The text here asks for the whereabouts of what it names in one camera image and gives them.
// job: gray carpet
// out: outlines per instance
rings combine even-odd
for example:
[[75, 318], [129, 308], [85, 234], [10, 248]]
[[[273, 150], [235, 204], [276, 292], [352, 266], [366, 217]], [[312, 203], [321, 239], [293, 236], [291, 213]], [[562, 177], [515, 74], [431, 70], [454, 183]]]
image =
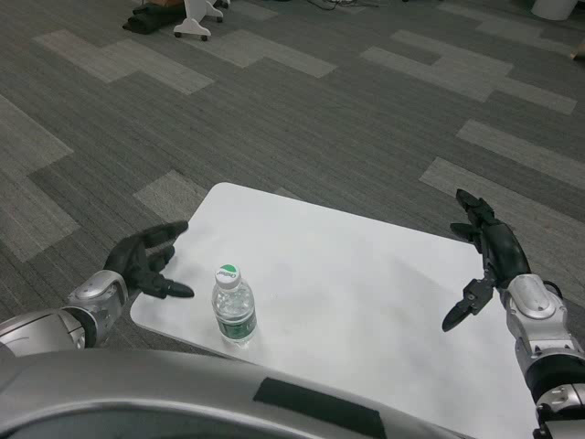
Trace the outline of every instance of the gray carpet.
[[[585, 16], [527, 3], [235, 0], [203, 43], [122, 30], [130, 0], [1, 2], [0, 320], [63, 305], [222, 181], [442, 236], [466, 187], [585, 340]], [[194, 350], [127, 313], [109, 346]]]

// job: robotic arm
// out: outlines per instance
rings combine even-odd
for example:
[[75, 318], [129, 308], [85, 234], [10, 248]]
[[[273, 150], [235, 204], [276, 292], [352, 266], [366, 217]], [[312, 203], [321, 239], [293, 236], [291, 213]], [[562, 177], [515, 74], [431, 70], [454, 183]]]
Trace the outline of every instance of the robotic arm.
[[[463, 299], [448, 313], [450, 331], [477, 315], [499, 293], [507, 326], [516, 338], [516, 357], [537, 407], [537, 439], [581, 438], [585, 431], [585, 354], [567, 329], [567, 307], [560, 290], [533, 274], [511, 229], [481, 198], [459, 189], [457, 200], [470, 224], [453, 232], [483, 256], [484, 278], [463, 289]], [[93, 348], [105, 341], [126, 302], [138, 291], [164, 299], [192, 297], [186, 285], [160, 271], [173, 257], [167, 244], [187, 229], [177, 222], [145, 230], [120, 241], [103, 270], [68, 297], [61, 309], [14, 317], [0, 324], [0, 363], [4, 356]], [[147, 249], [159, 248], [147, 255]]]
[[191, 288], [159, 273], [175, 254], [172, 245], [146, 254], [146, 249], [167, 244], [187, 227], [186, 221], [180, 221], [124, 238], [113, 248], [103, 270], [68, 296], [66, 306], [0, 324], [0, 359], [99, 346], [108, 338], [126, 302], [139, 291], [161, 299], [168, 295], [193, 297]]
[[484, 279], [473, 279], [463, 289], [463, 300], [443, 320], [443, 331], [450, 331], [471, 314], [476, 316], [495, 288], [508, 329], [516, 338], [518, 364], [537, 406], [539, 428], [534, 437], [582, 437], [585, 355], [567, 329], [562, 293], [531, 273], [516, 236], [482, 198], [461, 189], [456, 197], [470, 224], [452, 224], [451, 229], [482, 254]]

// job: white object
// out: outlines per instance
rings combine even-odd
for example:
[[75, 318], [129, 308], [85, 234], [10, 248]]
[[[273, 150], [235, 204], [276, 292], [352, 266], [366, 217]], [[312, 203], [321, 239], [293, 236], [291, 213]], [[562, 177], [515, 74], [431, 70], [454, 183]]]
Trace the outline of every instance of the white object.
[[231, 290], [241, 282], [241, 271], [235, 265], [222, 265], [216, 271], [216, 283], [224, 290]]
[[211, 305], [227, 341], [246, 343], [252, 338], [256, 329], [254, 294], [237, 266], [226, 264], [216, 271]]
[[577, 3], [578, 0], [537, 0], [532, 13], [547, 20], [566, 20]]
[[[195, 298], [141, 294], [131, 311], [140, 327], [478, 439], [530, 437], [537, 426], [497, 297], [441, 331], [462, 289], [483, 276], [471, 245], [222, 183], [175, 248], [164, 275]], [[209, 306], [225, 262], [254, 289], [258, 328], [247, 348], [221, 337]]]
[[211, 37], [209, 29], [202, 27], [199, 22], [204, 16], [223, 18], [223, 13], [209, 3], [208, 0], [185, 0], [185, 11], [186, 18], [183, 20], [183, 23], [175, 26], [175, 34], [194, 34], [202, 37]]

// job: water bottle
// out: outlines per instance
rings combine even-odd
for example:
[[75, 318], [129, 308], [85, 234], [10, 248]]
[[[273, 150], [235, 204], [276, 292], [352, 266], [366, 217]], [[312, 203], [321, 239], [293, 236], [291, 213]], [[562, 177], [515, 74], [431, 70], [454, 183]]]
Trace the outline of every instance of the water bottle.
[[252, 338], [256, 329], [254, 295], [237, 266], [222, 265], [216, 271], [211, 304], [225, 339], [245, 343]]

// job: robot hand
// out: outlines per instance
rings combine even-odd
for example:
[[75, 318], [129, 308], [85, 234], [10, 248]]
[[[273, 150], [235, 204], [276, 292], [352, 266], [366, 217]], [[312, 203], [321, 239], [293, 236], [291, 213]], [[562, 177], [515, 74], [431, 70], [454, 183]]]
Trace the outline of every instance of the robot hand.
[[103, 269], [121, 275], [131, 291], [142, 290], [145, 294], [161, 299], [168, 295], [193, 297], [194, 293], [191, 288], [166, 280], [159, 273], [175, 254], [175, 247], [168, 245], [162, 250], [146, 256], [146, 249], [158, 247], [174, 240], [187, 228], [186, 221], [178, 221], [152, 227], [129, 238], [124, 238], [113, 248]]
[[452, 224], [459, 238], [472, 243], [484, 260], [484, 279], [473, 279], [463, 289], [463, 300], [457, 303], [442, 322], [447, 332], [468, 315], [476, 316], [494, 295], [494, 288], [506, 288], [517, 276], [530, 274], [528, 260], [516, 236], [507, 224], [496, 219], [494, 210], [483, 198], [462, 189], [457, 201], [465, 209], [471, 224]]
[[146, 254], [146, 249], [163, 246], [187, 227], [186, 221], [174, 222], [121, 240], [103, 270], [71, 292], [65, 307], [17, 316], [1, 324], [0, 357], [99, 346], [129, 297], [140, 291], [161, 299], [193, 297], [191, 288], [159, 273], [175, 253], [172, 245]]

